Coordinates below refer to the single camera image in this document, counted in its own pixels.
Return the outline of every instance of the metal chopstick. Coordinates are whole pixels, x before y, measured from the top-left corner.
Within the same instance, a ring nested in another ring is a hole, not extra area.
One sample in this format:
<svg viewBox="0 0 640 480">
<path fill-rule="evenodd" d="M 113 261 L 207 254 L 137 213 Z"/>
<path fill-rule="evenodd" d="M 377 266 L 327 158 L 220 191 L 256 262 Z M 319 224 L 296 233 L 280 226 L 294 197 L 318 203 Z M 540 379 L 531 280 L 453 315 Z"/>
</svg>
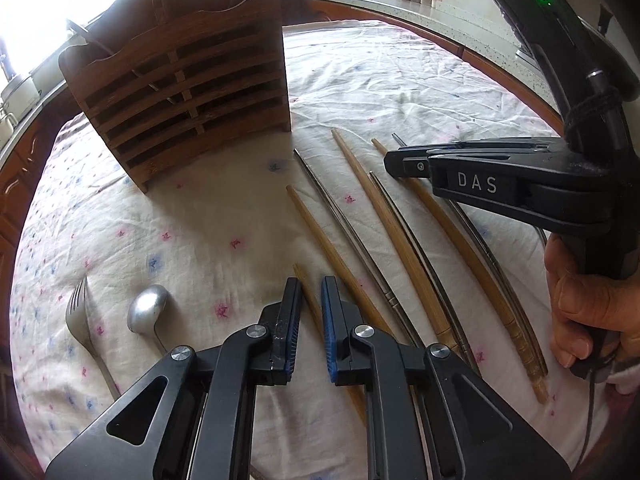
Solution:
<svg viewBox="0 0 640 480">
<path fill-rule="evenodd" d="M 329 211 L 332 213 L 335 220 L 338 222 L 338 225 L 342 229 L 342 232 L 344 233 L 344 235 L 347 237 L 347 240 L 351 244 L 351 247 L 353 247 L 353 249 L 356 251 L 356 254 L 358 255 L 360 261 L 364 264 L 367 271 L 369 272 L 369 275 L 378 286 L 380 292 L 382 292 L 382 294 L 384 295 L 386 302 L 388 303 L 389 307 L 391 308 L 391 311 L 394 313 L 394 315 L 398 319 L 398 322 L 404 329 L 404 332 L 408 337 L 408 339 L 411 341 L 411 343 L 414 346 L 418 348 L 425 348 L 425 345 L 420 339 L 420 335 L 418 334 L 418 331 L 415 329 L 414 324 L 411 322 L 411 319 L 409 319 L 409 317 L 407 316 L 404 308 L 402 307 L 402 305 L 398 301 L 398 298 L 396 298 L 396 295 L 391 289 L 391 286 L 388 284 L 388 281 L 383 276 L 382 272 L 380 271 L 380 268 L 375 263 L 371 254 L 369 254 L 369 251 L 367 251 L 367 248 L 365 247 L 364 243 L 358 236 L 357 232 L 349 222 L 349 219 L 340 210 L 337 203 L 335 203 L 334 199 L 331 197 L 331 195 L 329 194 L 327 189 L 324 187 L 322 182 L 320 182 L 316 174 L 306 163 L 305 159 L 302 157 L 302 155 L 300 155 L 300 152 L 298 150 L 293 150 L 293 153 L 296 156 L 297 160 L 299 161 L 300 165 L 302 166 L 303 170 L 305 171 L 306 176 L 308 176 L 309 180 L 311 180 L 311 182 L 314 184 L 314 186 L 318 190 L 318 193 L 322 197 L 322 200 L 324 201 L 326 206 L 329 208 Z"/>
<path fill-rule="evenodd" d="M 458 319 L 458 314 L 456 314 L 456 311 L 451 304 L 451 300 L 449 299 L 449 295 L 442 285 L 442 282 L 440 281 L 435 269 L 431 265 L 429 258 L 424 253 L 424 250 L 418 242 L 418 239 L 415 237 L 414 232 L 412 231 L 404 216 L 402 216 L 402 213 L 398 209 L 398 206 L 396 205 L 394 200 L 391 198 L 391 195 L 389 195 L 382 182 L 380 182 L 380 179 L 376 176 L 375 173 L 373 173 L 373 171 L 369 171 L 369 177 L 382 194 L 388 208 L 393 213 L 396 220 L 398 220 L 400 227 L 404 231 L 404 235 L 412 245 L 416 256 L 418 256 L 418 260 L 420 261 L 422 269 L 427 275 L 429 281 L 431 282 L 431 285 L 433 286 L 433 290 L 438 297 L 440 306 L 446 314 L 447 319 L 449 319 L 451 329 L 453 330 L 456 340 L 460 345 L 460 349 L 462 350 L 462 354 L 465 358 L 466 363 L 476 374 L 478 374 L 478 376 L 480 376 L 480 370 L 478 368 L 478 363 L 476 363 L 476 357 L 474 356 L 471 346 L 469 345 L 469 341 L 466 338 L 466 334 L 464 329 L 462 328 L 460 320 Z"/>
<path fill-rule="evenodd" d="M 402 140 L 398 135 L 392 134 L 392 137 L 400 146 L 404 147 L 407 145 L 406 142 L 404 142 L 404 140 Z M 536 361 L 540 366 L 540 370 L 542 370 L 542 374 L 546 376 L 548 374 L 548 368 L 546 367 L 545 357 L 542 354 L 542 350 L 540 349 L 538 338 L 536 337 L 535 332 L 533 332 L 533 327 L 529 322 L 529 318 L 524 312 L 517 294 L 513 290 L 511 283 L 502 270 L 502 267 L 496 259 L 493 251 L 484 241 L 484 238 L 482 238 L 482 235 L 478 232 L 478 229 L 476 229 L 476 226 L 473 224 L 469 216 L 465 213 L 462 207 L 460 207 L 460 204 L 447 199 L 444 199 L 444 202 L 451 209 L 458 221 L 462 224 L 462 227 L 465 229 L 466 234 L 471 238 L 474 245 L 476 246 L 476 249 L 484 259 L 489 272 L 491 272 L 495 282 L 500 288 L 500 291 L 502 292 L 507 302 L 510 304 L 511 311 L 513 312 L 513 316 L 515 317 L 516 322 L 520 325 L 520 328 L 522 329 L 527 342 L 533 349 L 534 354 L 536 355 Z"/>
</svg>

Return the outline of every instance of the finger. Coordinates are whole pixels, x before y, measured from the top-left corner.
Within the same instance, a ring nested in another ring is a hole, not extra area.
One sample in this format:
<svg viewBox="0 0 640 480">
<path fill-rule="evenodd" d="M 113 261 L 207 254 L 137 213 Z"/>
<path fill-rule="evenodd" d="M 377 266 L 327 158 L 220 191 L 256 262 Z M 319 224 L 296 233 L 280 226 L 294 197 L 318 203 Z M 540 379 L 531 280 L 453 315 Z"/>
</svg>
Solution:
<svg viewBox="0 0 640 480">
<path fill-rule="evenodd" d="M 569 352 L 562 350 L 553 337 L 551 338 L 550 346 L 554 356 L 564 368 L 569 368 L 575 363 L 575 355 L 571 355 Z"/>
<path fill-rule="evenodd" d="M 545 268 L 550 274 L 548 284 L 555 288 L 558 280 L 566 274 L 576 274 L 578 264 L 567 246 L 557 234 L 552 234 L 545 248 Z"/>
<path fill-rule="evenodd" d="M 586 359 L 591 354 L 593 341 L 583 327 L 556 312 L 552 313 L 552 324 L 559 349 L 578 359 Z"/>
<path fill-rule="evenodd" d="M 556 286 L 559 314 L 589 326 L 640 333 L 640 286 L 603 276 L 567 274 Z"/>
<path fill-rule="evenodd" d="M 640 333 L 625 333 L 620 336 L 620 344 L 628 357 L 640 356 Z"/>
</svg>

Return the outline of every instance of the cabinet door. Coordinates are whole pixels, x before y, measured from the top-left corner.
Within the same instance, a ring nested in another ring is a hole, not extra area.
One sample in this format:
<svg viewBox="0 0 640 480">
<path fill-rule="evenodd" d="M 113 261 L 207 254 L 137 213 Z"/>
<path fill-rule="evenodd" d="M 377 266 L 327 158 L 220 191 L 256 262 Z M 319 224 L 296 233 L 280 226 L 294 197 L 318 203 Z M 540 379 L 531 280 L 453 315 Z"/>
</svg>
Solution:
<svg viewBox="0 0 640 480">
<path fill-rule="evenodd" d="M 56 128 L 47 127 L 46 121 L 37 118 L 31 126 L 28 127 L 15 151 L 18 153 L 26 172 L 24 179 L 27 180 L 33 189 L 38 185 L 44 165 L 51 153 L 53 143 L 56 140 L 58 130 Z"/>
<path fill-rule="evenodd" d="M 0 171 L 0 235 L 15 247 L 33 199 L 33 178 L 29 178 L 26 164 L 13 152 Z"/>
<path fill-rule="evenodd" d="M 14 280 L 15 247 L 0 235 L 0 345 L 9 346 L 9 299 Z"/>
</svg>

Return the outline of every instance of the screw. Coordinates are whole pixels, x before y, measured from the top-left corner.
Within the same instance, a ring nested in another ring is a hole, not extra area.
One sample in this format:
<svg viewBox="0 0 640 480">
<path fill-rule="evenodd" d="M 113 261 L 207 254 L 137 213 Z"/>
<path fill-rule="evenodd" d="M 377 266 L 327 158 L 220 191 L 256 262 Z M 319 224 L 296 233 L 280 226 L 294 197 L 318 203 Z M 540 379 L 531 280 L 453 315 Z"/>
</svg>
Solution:
<svg viewBox="0 0 640 480">
<path fill-rule="evenodd" d="M 191 355 L 191 349 L 188 346 L 177 346 L 171 350 L 171 359 L 175 361 L 184 361 Z"/>
<path fill-rule="evenodd" d="M 267 329 L 262 325 L 251 325 L 246 329 L 246 334 L 249 337 L 258 338 L 267 333 Z"/>
<path fill-rule="evenodd" d="M 376 333 L 373 327 L 369 325 L 358 325 L 353 331 L 356 333 L 356 336 L 364 338 L 371 337 Z"/>
<path fill-rule="evenodd" d="M 429 347 L 429 352 L 431 352 L 432 356 L 437 357 L 438 359 L 444 359 L 446 357 L 449 357 L 451 350 L 449 350 L 448 346 L 436 343 L 435 345 L 431 345 Z"/>
</svg>

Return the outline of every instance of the white floral tablecloth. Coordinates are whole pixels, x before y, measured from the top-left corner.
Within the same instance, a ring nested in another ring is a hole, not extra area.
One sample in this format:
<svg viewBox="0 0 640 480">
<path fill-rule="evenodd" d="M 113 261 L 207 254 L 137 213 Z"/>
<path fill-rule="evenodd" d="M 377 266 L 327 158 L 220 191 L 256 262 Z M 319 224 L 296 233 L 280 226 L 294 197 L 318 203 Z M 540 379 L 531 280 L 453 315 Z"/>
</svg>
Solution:
<svg viewBox="0 0 640 480">
<path fill-rule="evenodd" d="M 393 246 L 332 139 L 334 126 L 399 203 L 450 295 L 485 380 L 573 465 L 584 439 L 588 386 L 548 350 L 543 250 L 534 230 L 468 208 L 541 342 L 549 367 L 544 406 L 473 275 L 423 206 L 385 174 L 369 142 L 377 137 L 393 147 L 394 132 L 417 144 L 552 131 L 494 81 L 401 28 L 380 22 L 288 27 L 284 43 L 292 133 L 268 133 L 203 155 L 158 178 L 147 195 L 84 116 L 60 132 L 22 233 L 10 307 L 20 408 L 42 466 L 111 403 L 95 362 L 65 325 L 81 277 L 88 276 L 92 339 L 125 390 L 159 358 L 151 341 L 126 326 L 131 300 L 147 285 L 161 283 L 174 298 L 158 322 L 164 344 L 199 350 L 221 344 L 279 300 L 294 262 L 318 284 L 332 274 L 292 208 L 287 184 L 299 190 L 398 328 L 292 158 L 293 147 L 351 219 L 425 343 L 434 342 Z M 598 390 L 592 442 L 606 421 Z M 303 312 L 292 382 L 258 391 L 252 462 L 271 479 L 356 479 L 366 477 L 366 450 L 365 428 L 346 393 L 328 381 L 322 340 Z"/>
</svg>

